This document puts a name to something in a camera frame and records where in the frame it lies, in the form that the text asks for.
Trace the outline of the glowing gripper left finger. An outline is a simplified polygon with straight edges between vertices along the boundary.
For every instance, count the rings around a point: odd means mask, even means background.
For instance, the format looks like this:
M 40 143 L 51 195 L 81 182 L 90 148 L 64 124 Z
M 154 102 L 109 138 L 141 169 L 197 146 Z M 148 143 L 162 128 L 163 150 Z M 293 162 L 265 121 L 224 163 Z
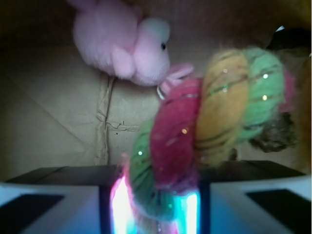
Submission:
M 118 168 L 103 168 L 101 171 L 99 214 L 102 234 L 137 232 L 125 176 Z

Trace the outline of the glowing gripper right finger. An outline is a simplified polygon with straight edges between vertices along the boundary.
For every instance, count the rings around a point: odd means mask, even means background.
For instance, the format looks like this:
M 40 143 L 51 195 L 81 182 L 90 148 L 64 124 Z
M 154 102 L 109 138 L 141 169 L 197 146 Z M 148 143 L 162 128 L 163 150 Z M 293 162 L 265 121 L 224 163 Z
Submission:
M 177 233 L 210 234 L 210 205 L 201 190 L 177 198 Z

